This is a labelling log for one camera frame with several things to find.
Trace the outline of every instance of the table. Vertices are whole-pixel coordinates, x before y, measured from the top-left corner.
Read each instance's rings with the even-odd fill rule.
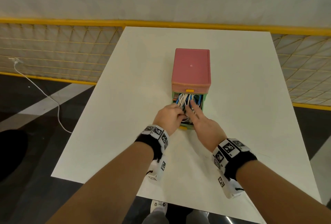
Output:
[[[320,201],[268,32],[126,27],[52,176],[85,183],[151,124],[172,99],[176,48],[210,50],[205,115]],[[263,223],[245,194],[225,197],[211,154],[194,131],[177,130],[166,155],[162,181],[155,185],[145,178],[138,196]]]

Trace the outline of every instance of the white shoe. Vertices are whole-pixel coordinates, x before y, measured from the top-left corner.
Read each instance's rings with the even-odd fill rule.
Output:
[[[162,201],[152,200],[151,203],[151,212],[153,211],[162,211],[164,214],[167,213],[168,203]]]

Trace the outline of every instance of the pink box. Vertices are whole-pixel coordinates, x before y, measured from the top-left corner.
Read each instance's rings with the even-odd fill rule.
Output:
[[[172,91],[207,94],[211,83],[209,50],[177,48],[172,69]]]

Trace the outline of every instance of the pants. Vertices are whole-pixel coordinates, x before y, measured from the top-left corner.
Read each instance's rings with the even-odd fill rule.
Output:
[[[169,224],[169,221],[162,211],[153,211],[142,224]],[[193,210],[186,217],[186,224],[209,224],[209,220],[205,212]]]

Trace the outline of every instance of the hand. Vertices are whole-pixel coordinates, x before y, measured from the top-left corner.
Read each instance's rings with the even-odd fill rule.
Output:
[[[180,123],[184,118],[186,118],[184,112],[176,103],[172,103],[158,111],[153,121],[153,125],[162,127],[170,136],[180,126]]]
[[[207,118],[193,100],[191,100],[191,105],[196,114],[194,114],[188,105],[185,106],[185,109],[194,125],[198,139],[205,148],[213,152],[219,143],[227,139],[227,136],[221,126],[217,122]]]

